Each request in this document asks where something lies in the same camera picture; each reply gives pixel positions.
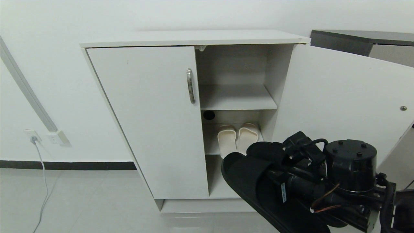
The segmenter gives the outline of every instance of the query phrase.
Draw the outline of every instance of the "closed cabinet door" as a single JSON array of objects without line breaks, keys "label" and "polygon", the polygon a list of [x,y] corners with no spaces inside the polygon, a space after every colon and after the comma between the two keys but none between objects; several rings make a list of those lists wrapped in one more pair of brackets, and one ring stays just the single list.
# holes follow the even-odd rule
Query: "closed cabinet door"
[{"label": "closed cabinet door", "polygon": [[296,45],[278,106],[275,141],[311,139],[373,145],[377,166],[414,119],[414,68],[351,53]]},{"label": "closed cabinet door", "polygon": [[208,197],[194,47],[87,53],[154,198]]}]

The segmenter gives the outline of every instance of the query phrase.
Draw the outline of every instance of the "wall outlet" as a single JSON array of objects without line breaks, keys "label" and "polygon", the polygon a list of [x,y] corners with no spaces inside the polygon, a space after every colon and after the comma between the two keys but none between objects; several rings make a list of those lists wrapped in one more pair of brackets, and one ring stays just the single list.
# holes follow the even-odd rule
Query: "wall outlet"
[{"label": "wall outlet", "polygon": [[58,130],[57,132],[47,133],[46,136],[49,138],[49,140],[53,144],[63,145],[63,144],[69,143],[69,140],[67,139],[67,137],[65,136],[62,130]]},{"label": "wall outlet", "polygon": [[27,135],[29,139],[31,139],[32,136],[36,136],[38,141],[42,141],[42,139],[39,137],[39,135],[36,133],[36,131],[32,129],[25,129],[23,132]]}]

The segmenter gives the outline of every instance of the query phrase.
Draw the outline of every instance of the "metal handle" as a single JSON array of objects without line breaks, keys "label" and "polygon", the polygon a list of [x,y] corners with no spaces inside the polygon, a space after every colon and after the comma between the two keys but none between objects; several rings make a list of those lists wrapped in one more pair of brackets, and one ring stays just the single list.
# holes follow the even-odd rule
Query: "metal handle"
[{"label": "metal handle", "polygon": [[194,99],[194,91],[193,91],[193,71],[191,69],[187,69],[187,85],[188,85],[188,93],[190,94],[190,102],[194,104],[195,99]]}]

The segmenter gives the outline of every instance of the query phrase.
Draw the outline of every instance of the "slipper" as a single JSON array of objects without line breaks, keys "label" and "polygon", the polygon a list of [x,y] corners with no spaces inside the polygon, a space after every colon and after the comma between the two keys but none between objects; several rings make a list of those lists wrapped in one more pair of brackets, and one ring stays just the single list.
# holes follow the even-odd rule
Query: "slipper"
[{"label": "slipper", "polygon": [[226,157],[232,152],[236,152],[236,130],[231,125],[222,125],[219,127],[217,139],[219,140],[220,155]]},{"label": "slipper", "polygon": [[259,129],[252,123],[244,123],[238,131],[237,151],[246,155],[247,148],[259,139]]}]

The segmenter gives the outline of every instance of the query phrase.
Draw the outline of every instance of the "white cabinet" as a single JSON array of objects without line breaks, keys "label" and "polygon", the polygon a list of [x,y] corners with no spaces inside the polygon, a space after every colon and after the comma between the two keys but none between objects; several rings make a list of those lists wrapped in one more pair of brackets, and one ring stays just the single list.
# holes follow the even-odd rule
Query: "white cabinet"
[{"label": "white cabinet", "polygon": [[250,30],[140,32],[81,45],[154,199],[164,200],[161,212],[233,212],[253,209],[221,176],[221,124],[255,123],[265,141],[297,131],[364,140],[378,160],[411,126],[414,68],[309,42]]}]

